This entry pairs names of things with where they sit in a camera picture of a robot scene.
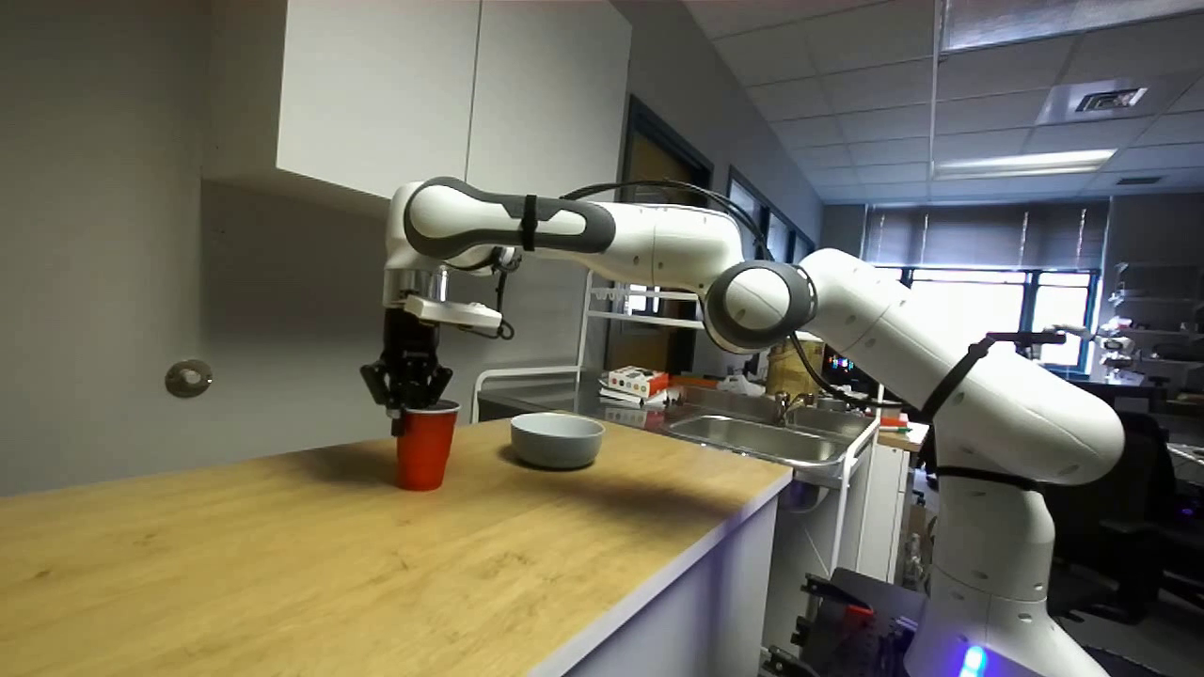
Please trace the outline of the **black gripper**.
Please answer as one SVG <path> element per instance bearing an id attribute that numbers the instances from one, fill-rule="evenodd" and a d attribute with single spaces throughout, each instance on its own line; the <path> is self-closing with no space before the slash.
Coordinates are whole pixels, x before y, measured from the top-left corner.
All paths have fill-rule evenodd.
<path id="1" fill-rule="evenodd" d="M 387 308 L 383 350 L 359 367 L 359 378 L 377 405 L 398 411 L 395 398 L 440 402 L 450 372 L 437 362 L 437 332 L 401 308 Z"/>

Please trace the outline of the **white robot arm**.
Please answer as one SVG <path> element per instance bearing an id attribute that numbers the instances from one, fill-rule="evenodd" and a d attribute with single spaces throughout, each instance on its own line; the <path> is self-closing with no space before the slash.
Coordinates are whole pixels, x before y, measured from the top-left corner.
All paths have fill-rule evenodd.
<path id="1" fill-rule="evenodd" d="M 515 254 L 686 291 L 712 343 L 732 352 L 807 332 L 929 420 L 939 516 L 908 677 L 1107 677 L 1044 609 L 1052 518 L 1040 494 L 1117 467 L 1126 425 L 1108 402 L 1019 358 L 1003 334 L 955 337 L 936 303 L 839 248 L 751 259 L 726 212 L 505 195 L 428 177 L 398 187 L 387 212 L 383 350 L 363 367 L 387 415 L 445 395 L 440 328 L 505 328 L 496 308 L 450 299 L 425 276 L 440 263 L 491 276 Z"/>

